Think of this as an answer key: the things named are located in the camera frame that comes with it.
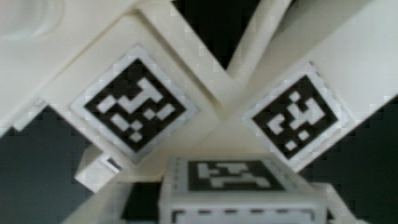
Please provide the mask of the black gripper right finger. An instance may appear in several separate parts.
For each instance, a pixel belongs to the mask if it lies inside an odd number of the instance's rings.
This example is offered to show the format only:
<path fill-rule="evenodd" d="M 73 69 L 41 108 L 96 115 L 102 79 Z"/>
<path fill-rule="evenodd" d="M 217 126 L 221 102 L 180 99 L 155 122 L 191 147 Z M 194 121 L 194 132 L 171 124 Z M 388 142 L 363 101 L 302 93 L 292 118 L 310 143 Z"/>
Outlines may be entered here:
<path fill-rule="evenodd" d="M 333 185 L 315 183 L 313 188 L 327 200 L 327 224 L 370 224 L 354 216 Z"/>

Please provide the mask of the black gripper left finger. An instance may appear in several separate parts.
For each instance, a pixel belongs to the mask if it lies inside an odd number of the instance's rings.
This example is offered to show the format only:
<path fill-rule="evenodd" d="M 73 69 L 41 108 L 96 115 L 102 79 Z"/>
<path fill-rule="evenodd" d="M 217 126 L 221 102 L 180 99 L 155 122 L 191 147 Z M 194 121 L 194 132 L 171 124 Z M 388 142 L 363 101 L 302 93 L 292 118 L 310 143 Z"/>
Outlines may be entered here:
<path fill-rule="evenodd" d="M 159 224 L 159 182 L 121 182 L 96 194 L 93 224 Z"/>

